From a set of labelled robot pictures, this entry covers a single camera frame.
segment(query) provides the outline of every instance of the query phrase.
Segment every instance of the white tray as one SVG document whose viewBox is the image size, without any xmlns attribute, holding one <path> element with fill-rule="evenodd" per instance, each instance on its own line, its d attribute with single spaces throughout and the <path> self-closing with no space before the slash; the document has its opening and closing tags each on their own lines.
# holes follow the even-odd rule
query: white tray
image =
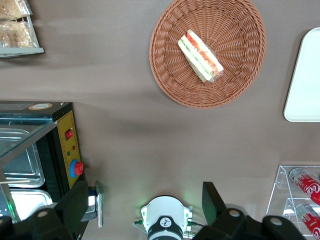
<svg viewBox="0 0 320 240">
<path fill-rule="evenodd" d="M 290 122 L 320 122 L 320 27 L 302 40 L 284 117 Z"/>
</svg>

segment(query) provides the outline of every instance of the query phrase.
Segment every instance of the label sticker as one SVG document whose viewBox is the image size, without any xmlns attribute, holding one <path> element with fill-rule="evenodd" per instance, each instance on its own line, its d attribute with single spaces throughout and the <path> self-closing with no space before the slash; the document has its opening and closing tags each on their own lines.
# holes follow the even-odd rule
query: label sticker
<svg viewBox="0 0 320 240">
<path fill-rule="evenodd" d="M 160 220 L 161 227 L 168 228 L 171 226 L 171 220 L 167 217 L 164 217 Z"/>
<path fill-rule="evenodd" d="M 51 108 L 53 105 L 51 103 L 39 103 L 29 107 L 30 110 L 42 110 Z"/>
</svg>

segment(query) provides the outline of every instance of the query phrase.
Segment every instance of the display shelf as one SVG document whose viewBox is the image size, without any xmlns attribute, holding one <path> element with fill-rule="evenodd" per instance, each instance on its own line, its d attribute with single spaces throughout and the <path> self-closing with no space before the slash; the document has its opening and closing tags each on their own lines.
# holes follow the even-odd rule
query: display shelf
<svg viewBox="0 0 320 240">
<path fill-rule="evenodd" d="M 41 54 L 44 53 L 44 49 L 39 46 L 39 42 L 35 33 L 34 26 L 30 16 L 22 18 L 29 23 L 29 28 L 32 33 L 33 41 L 36 47 L 0 47 L 0 58 L 14 58 L 22 55 L 29 54 Z"/>
<path fill-rule="evenodd" d="M 313 240 L 315 238 L 297 217 L 295 208 L 299 204 L 309 204 L 320 215 L 320 206 L 310 200 L 301 188 L 289 178 L 290 171 L 295 168 L 306 169 L 314 179 L 319 179 L 320 166 L 280 165 L 266 214 L 282 216 L 290 220 L 307 240 Z"/>
</svg>

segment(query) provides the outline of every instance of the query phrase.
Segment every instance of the wrapped sandwich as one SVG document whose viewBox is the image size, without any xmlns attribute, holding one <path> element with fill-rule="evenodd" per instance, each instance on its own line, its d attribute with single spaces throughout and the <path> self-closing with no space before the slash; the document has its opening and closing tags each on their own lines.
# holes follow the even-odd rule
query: wrapped sandwich
<svg viewBox="0 0 320 240">
<path fill-rule="evenodd" d="M 192 30 L 188 30 L 179 39 L 178 45 L 194 72 L 205 84 L 213 83 L 223 75 L 223 66 Z"/>
</svg>

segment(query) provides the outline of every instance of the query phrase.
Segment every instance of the control panel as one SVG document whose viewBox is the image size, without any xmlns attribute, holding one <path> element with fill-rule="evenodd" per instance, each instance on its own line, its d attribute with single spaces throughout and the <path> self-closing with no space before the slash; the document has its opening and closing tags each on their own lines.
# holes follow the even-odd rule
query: control panel
<svg viewBox="0 0 320 240">
<path fill-rule="evenodd" d="M 80 159 L 73 111 L 58 120 L 57 128 L 69 186 L 72 188 L 84 170 L 84 165 Z"/>
</svg>

